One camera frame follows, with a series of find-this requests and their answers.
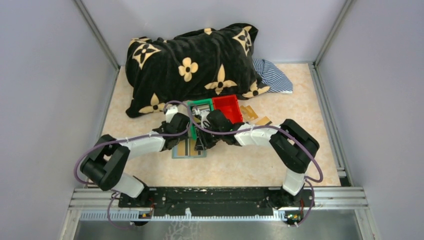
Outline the mint green card holder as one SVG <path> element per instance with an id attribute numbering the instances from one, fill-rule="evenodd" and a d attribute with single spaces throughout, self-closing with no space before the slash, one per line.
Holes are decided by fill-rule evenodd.
<path id="1" fill-rule="evenodd" d="M 205 158 L 207 152 L 205 150 L 195 150 L 196 141 L 192 138 L 180 141 L 172 148 L 173 159 L 196 159 Z"/>

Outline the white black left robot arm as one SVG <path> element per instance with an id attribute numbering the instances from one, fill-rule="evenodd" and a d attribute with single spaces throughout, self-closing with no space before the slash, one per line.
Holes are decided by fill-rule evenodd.
<path id="1" fill-rule="evenodd" d="M 127 162 L 145 154 L 171 150 L 189 138 L 190 122 L 188 116 L 177 112 L 146 135 L 118 139 L 105 134 L 86 154 L 79 170 L 101 190 L 123 193 L 136 206 L 144 207 L 150 200 L 149 187 L 124 173 Z"/>

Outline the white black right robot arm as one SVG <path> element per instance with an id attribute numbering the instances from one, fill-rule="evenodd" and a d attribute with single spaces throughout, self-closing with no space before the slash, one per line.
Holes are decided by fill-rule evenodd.
<path id="1" fill-rule="evenodd" d="M 301 200 L 306 172 L 320 148 L 319 142 L 293 119 L 280 125 L 254 125 L 247 122 L 232 123 L 219 110 L 196 111 L 196 134 L 200 145 L 210 149 L 218 141 L 233 146 L 270 147 L 287 167 L 282 184 L 281 199 L 287 206 L 295 206 Z"/>

